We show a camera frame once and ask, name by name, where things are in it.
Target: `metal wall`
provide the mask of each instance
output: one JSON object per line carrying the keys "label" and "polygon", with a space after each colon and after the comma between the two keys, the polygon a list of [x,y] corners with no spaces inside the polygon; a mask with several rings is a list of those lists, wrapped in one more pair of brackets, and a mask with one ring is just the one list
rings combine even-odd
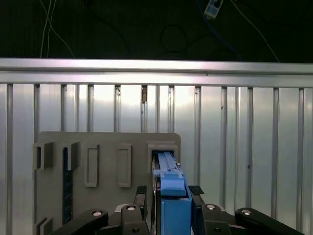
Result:
{"label": "metal wall", "polygon": [[0,60],[0,234],[31,235],[32,143],[61,130],[178,133],[183,171],[205,202],[253,207],[313,235],[310,68],[155,61],[155,71],[121,73],[15,61]]}

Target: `white cable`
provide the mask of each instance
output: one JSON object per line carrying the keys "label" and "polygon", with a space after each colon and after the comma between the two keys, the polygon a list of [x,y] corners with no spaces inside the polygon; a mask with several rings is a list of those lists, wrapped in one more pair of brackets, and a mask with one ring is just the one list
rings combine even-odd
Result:
{"label": "white cable", "polygon": [[41,5],[43,6],[44,10],[45,10],[45,14],[47,15],[47,19],[49,21],[49,24],[51,25],[51,29],[52,31],[55,33],[55,35],[64,43],[64,45],[68,48],[68,50],[70,51],[70,53],[72,54],[73,58],[75,58],[75,55],[74,53],[72,52],[72,50],[70,49],[70,47],[68,46],[68,44],[63,40],[63,38],[61,38],[61,36],[54,30],[53,26],[52,26],[52,23],[51,23],[51,20],[49,18],[49,15],[47,13],[47,10],[45,8],[45,5],[44,3],[42,2],[42,0],[39,0],[39,2],[41,3]]}
{"label": "white cable", "polygon": [[[53,12],[54,12],[54,8],[55,8],[55,3],[57,2],[57,0],[54,0],[54,5],[53,5],[53,8],[52,8],[52,13],[51,13],[51,23],[52,23],[52,20],[53,20]],[[47,50],[47,58],[49,56],[49,50],[50,50],[50,30],[51,30],[51,25],[49,26],[49,31],[48,31],[48,50]]]}
{"label": "white cable", "polygon": [[241,12],[241,10],[239,10],[239,8],[237,7],[237,5],[234,3],[233,0],[230,0],[231,3],[235,6],[235,8],[237,9],[237,11],[256,29],[256,31],[258,31],[258,33],[261,35],[261,37],[264,39],[264,41],[266,42],[267,46],[269,47],[270,51],[273,53],[273,55],[275,56],[277,62],[280,62],[278,57],[276,56],[275,52],[273,51],[273,49],[270,47],[270,45],[268,44],[267,40],[265,39],[265,37],[263,36],[263,34],[260,32],[260,30]]}
{"label": "white cable", "polygon": [[[52,3],[52,0],[50,0],[50,3],[49,3],[48,15],[50,14],[51,3]],[[47,27],[47,23],[48,23],[48,17],[45,20],[45,26],[44,26],[44,31],[43,31],[43,39],[41,41],[40,58],[43,57],[43,48],[44,48],[44,41],[45,41],[45,28]]]}

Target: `power strip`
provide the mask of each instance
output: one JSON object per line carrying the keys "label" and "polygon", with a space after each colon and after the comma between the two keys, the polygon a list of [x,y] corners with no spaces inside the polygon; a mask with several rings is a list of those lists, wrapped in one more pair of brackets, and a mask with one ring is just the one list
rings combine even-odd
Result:
{"label": "power strip", "polygon": [[208,20],[214,20],[220,11],[223,1],[224,0],[210,0],[204,11],[204,16],[206,16]]}

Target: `dark background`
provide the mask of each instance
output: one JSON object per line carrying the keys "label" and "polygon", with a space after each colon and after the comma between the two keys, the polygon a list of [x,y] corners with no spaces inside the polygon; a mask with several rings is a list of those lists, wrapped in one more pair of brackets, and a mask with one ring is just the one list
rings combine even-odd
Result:
{"label": "dark background", "polygon": [[[0,1],[0,57],[40,57],[46,14],[39,0]],[[42,1],[48,10],[49,0]],[[208,0],[199,2],[205,9]],[[313,62],[311,3],[236,2],[280,61],[297,63]],[[276,61],[261,36],[229,0],[224,0],[211,25],[237,53],[213,36],[196,0],[56,0],[52,25],[76,58]],[[49,58],[72,58],[53,31],[49,38]]]}

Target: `blue plastic block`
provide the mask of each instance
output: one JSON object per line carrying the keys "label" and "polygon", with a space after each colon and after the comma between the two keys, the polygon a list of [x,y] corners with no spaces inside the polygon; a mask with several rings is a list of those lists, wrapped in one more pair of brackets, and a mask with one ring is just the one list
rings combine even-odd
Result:
{"label": "blue plastic block", "polygon": [[191,194],[187,197],[161,199],[161,235],[190,235]]}
{"label": "blue plastic block", "polygon": [[185,197],[184,176],[172,154],[159,152],[158,161],[160,164],[161,196]]}

